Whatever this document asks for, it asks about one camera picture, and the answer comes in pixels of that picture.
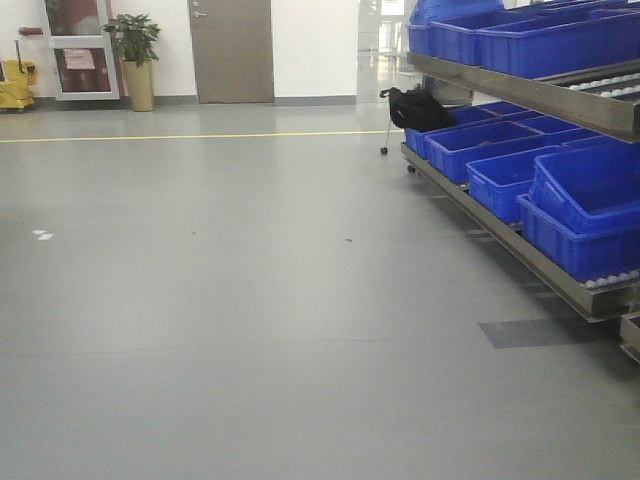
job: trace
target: blue crate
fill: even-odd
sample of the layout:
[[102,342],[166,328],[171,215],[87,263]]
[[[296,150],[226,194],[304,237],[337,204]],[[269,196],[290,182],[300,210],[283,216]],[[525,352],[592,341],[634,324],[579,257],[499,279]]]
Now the blue crate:
[[428,132],[416,132],[413,135],[412,142],[415,144],[415,148],[412,147],[420,157],[429,158],[427,155],[426,147],[425,147],[425,139],[428,136],[436,135],[438,133],[442,133],[445,131],[451,131],[458,128],[467,128],[475,125],[482,125],[484,123],[496,121],[498,117],[491,112],[483,110],[478,107],[465,107],[465,108],[456,108],[449,110],[454,120],[456,121],[456,125],[452,127],[439,128],[437,130],[431,130]]
[[547,145],[560,145],[571,140],[598,135],[598,133],[579,127],[574,123],[549,116],[522,120],[519,123],[544,133],[547,137]]
[[514,8],[514,12],[534,13],[535,15],[554,15],[579,10],[597,8],[618,8],[628,5],[627,0],[551,0]]
[[481,65],[482,50],[480,38],[475,33],[476,30],[534,18],[537,17],[522,13],[495,11],[433,22],[434,55],[466,65]]
[[435,20],[503,8],[502,0],[420,0],[413,9],[407,25],[409,50],[413,53],[435,56],[436,40],[431,26]]
[[523,236],[580,282],[640,268],[640,225],[596,233],[575,233],[536,207],[526,195]]
[[428,25],[434,20],[475,15],[502,10],[502,0],[418,0],[409,21],[414,25]]
[[574,232],[640,225],[640,145],[538,157],[529,196]]
[[605,145],[625,145],[625,142],[618,140],[617,138],[607,137],[606,135],[594,135],[589,138],[581,138],[579,140],[571,139],[562,144],[563,147],[567,147],[571,150],[580,150],[583,148],[595,148]]
[[544,135],[508,121],[445,131],[425,138],[429,162],[455,183],[469,180],[469,162],[543,146]]
[[484,105],[478,105],[478,108],[483,110],[487,110],[491,113],[495,113],[496,115],[511,115],[512,113],[522,113],[522,112],[530,112],[524,107],[520,105],[516,105],[515,103],[509,102],[493,102],[493,103],[485,103]]
[[482,66],[539,78],[640,56],[640,11],[578,11],[477,31]]
[[498,115],[481,107],[464,107],[450,109],[449,113],[456,121],[456,125],[464,125],[483,120],[495,120]]
[[543,147],[471,162],[467,165],[469,193],[503,222],[518,222],[522,210],[516,197],[531,188],[535,158],[564,151],[556,146]]
[[435,42],[431,25],[407,25],[409,31],[409,51],[428,55],[435,55]]
[[419,130],[414,130],[413,128],[404,129],[404,137],[405,137],[405,142],[407,144],[407,147],[409,147],[414,152],[418,152],[418,146],[417,146],[418,144],[417,144],[416,136],[420,133],[422,132],[420,132]]

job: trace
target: black backpack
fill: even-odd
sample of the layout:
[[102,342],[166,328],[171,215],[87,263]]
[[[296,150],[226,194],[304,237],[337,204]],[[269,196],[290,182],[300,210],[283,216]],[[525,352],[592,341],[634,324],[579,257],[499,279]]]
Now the black backpack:
[[391,121],[398,128],[427,132],[456,124],[451,114],[428,91],[416,88],[405,93],[392,87],[380,92],[389,98]]

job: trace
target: green leaves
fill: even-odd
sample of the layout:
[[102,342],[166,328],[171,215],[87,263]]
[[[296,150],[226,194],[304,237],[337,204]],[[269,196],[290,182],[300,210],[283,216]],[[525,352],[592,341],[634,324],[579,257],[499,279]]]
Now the green leaves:
[[151,60],[158,60],[152,42],[158,40],[161,29],[151,23],[149,15],[120,14],[106,25],[105,32],[115,34],[113,51],[118,58],[136,62],[140,66]]

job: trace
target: door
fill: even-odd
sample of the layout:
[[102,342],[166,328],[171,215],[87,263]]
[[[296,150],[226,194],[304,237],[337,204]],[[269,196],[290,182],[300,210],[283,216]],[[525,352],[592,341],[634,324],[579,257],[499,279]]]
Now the door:
[[271,1],[188,2],[199,102],[273,102]]
[[58,100],[120,98],[110,36],[108,0],[41,0],[43,32],[57,73]]

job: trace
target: gray door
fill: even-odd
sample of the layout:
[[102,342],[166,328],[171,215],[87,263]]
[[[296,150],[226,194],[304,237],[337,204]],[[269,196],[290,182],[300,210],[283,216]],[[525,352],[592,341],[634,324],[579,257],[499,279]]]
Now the gray door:
[[200,103],[273,102],[270,0],[188,0]]

